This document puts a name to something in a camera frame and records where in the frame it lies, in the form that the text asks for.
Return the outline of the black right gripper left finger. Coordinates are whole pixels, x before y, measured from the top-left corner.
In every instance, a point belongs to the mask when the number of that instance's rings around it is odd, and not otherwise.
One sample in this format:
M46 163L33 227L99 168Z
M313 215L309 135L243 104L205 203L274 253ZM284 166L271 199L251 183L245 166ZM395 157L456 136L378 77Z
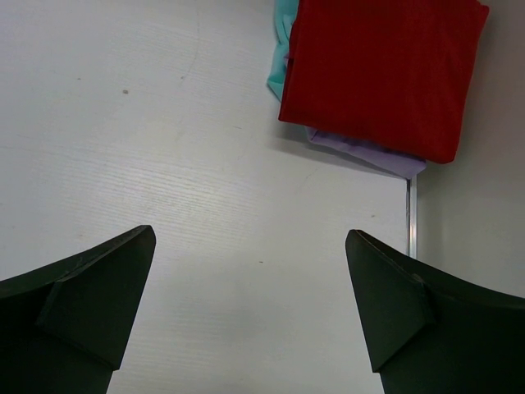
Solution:
M149 225L1 282L1 391L105 393L156 246Z

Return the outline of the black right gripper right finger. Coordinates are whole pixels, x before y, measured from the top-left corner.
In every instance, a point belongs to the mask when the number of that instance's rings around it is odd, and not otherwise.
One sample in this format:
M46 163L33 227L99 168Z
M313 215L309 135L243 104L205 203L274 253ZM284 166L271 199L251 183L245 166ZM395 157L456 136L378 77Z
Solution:
M364 231L350 231L345 250L384 392L524 391L522 298L454 277Z

